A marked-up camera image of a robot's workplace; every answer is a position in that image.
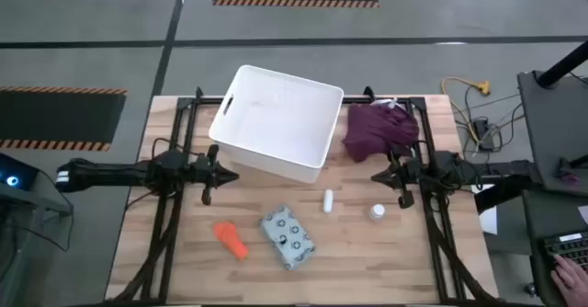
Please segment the white plastic bin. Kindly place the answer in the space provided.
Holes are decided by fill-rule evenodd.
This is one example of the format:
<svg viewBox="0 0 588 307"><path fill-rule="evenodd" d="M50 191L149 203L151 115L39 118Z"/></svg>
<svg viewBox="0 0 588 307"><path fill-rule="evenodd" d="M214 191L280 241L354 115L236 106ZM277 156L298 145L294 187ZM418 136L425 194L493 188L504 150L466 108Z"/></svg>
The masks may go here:
<svg viewBox="0 0 588 307"><path fill-rule="evenodd" d="M311 184L324 166L344 95L338 86L243 65L209 137L235 163Z"/></svg>

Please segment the purple cloth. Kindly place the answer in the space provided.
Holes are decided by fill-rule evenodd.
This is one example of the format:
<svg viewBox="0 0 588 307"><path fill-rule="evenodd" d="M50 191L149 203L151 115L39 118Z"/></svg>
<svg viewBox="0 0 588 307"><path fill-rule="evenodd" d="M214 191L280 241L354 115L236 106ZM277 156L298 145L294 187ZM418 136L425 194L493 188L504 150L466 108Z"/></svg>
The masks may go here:
<svg viewBox="0 0 588 307"><path fill-rule="evenodd" d="M356 163L373 154L388 154L396 147L408 156L417 142L416 119L402 107L388 104L353 104L347 111L347 133L343 145Z"/></svg>

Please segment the orange plastic item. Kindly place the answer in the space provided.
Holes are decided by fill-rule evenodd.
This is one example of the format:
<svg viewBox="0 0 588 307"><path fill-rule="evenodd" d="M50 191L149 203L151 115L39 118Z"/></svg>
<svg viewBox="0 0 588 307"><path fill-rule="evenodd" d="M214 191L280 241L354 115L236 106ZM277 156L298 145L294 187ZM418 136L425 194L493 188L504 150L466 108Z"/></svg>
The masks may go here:
<svg viewBox="0 0 588 307"><path fill-rule="evenodd" d="M234 223L216 222L213 224L213 233L237 259L244 260L249 256L249 249L241 240Z"/></svg>

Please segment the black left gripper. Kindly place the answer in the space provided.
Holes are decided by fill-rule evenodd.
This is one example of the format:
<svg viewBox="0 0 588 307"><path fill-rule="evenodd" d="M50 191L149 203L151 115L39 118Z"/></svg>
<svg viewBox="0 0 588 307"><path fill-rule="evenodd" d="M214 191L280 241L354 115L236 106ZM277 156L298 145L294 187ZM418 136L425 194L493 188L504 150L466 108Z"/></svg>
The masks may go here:
<svg viewBox="0 0 588 307"><path fill-rule="evenodd" d="M207 153L197 153L196 160L189 163L184 174L185 181L192 184L203 184L201 201L204 205L211 204L210 190L216 186L216 162L219 146L212 144ZM238 174L218 163L218 186L222 186L239 179Z"/></svg>

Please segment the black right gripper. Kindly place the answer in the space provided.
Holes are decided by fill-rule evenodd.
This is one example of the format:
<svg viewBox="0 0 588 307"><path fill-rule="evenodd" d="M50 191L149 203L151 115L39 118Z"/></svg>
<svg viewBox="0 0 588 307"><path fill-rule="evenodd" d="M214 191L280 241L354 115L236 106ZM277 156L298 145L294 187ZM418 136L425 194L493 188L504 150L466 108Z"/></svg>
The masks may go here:
<svg viewBox="0 0 588 307"><path fill-rule="evenodd" d="M393 147L393 164L373 175L371 180L388 188L395 189L393 179L396 175L396 188L401 190L398 198L402 209L408 209L414 204L413 193L407 188L409 184L417 184L424 201L430 201L430 187L424 182L424 162L421 144L415 143L408 149L400 146Z"/></svg>

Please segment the grey desk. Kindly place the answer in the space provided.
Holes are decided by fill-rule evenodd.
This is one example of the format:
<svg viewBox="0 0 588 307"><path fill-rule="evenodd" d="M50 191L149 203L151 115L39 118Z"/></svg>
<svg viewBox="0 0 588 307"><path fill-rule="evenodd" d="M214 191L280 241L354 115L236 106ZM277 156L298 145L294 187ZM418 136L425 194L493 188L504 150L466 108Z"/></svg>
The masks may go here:
<svg viewBox="0 0 588 307"><path fill-rule="evenodd" d="M547 190L588 196L588 162L560 171L560 161L588 155L588 85L563 77L553 89L532 73L517 76L535 167Z"/></svg>

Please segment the black keyboard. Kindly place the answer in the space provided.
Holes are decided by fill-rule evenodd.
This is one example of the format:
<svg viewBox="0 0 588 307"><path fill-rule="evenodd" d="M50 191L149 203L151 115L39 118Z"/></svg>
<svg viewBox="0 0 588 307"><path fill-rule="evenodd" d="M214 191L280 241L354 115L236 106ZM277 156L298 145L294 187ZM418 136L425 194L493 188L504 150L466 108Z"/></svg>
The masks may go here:
<svg viewBox="0 0 588 307"><path fill-rule="evenodd" d="M550 236L544 238L541 244L547 256L568 258L583 270L588 270L588 231Z"/></svg>

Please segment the black slanted pole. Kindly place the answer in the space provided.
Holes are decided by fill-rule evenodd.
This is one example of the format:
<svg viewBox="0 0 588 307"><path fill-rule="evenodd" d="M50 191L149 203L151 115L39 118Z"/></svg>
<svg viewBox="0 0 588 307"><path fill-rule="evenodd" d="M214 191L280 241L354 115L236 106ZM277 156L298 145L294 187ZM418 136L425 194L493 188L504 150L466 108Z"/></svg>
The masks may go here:
<svg viewBox="0 0 588 307"><path fill-rule="evenodd" d="M554 89L559 80L571 73L582 63L588 61L588 40L574 49L547 71L536 77L537 84L544 89Z"/></svg>

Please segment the device with blue light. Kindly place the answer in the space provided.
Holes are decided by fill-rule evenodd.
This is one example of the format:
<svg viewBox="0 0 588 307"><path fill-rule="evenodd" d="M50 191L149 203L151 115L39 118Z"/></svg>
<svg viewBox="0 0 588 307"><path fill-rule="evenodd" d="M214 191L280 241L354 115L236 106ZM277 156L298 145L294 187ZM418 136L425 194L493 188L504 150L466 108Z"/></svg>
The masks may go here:
<svg viewBox="0 0 588 307"><path fill-rule="evenodd" d="M39 170L6 154L0 153L0 183L12 188L29 191Z"/></svg>

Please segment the person's hand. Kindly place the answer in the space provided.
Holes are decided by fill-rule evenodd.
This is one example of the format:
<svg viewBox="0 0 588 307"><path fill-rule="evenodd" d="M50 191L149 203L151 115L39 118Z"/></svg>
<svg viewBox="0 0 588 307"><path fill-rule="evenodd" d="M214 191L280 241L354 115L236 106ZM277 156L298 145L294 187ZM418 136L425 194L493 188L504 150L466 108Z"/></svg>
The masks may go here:
<svg viewBox="0 0 588 307"><path fill-rule="evenodd" d="M567 307L588 307L588 272L569 258L555 255L554 260L550 276Z"/></svg>

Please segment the patterned grey soft pack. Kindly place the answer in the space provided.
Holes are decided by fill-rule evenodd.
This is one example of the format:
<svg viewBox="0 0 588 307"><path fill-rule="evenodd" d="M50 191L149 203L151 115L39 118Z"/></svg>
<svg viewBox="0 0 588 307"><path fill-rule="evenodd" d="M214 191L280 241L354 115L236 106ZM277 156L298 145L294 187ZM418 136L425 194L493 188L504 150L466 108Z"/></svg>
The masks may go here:
<svg viewBox="0 0 588 307"><path fill-rule="evenodd" d="M316 252L316 245L286 204L267 213L259 227L286 270L294 270Z"/></svg>

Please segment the black power strip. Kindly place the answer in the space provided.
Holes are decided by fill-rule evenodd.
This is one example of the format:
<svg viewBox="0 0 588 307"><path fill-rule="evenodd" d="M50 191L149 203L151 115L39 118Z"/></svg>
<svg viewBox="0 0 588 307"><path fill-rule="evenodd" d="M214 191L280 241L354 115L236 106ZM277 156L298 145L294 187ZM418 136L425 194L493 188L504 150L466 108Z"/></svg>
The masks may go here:
<svg viewBox="0 0 588 307"><path fill-rule="evenodd" d="M483 152L492 152L494 150L492 125L487 119L475 119L472 125L474 134L478 138L477 149Z"/></svg>

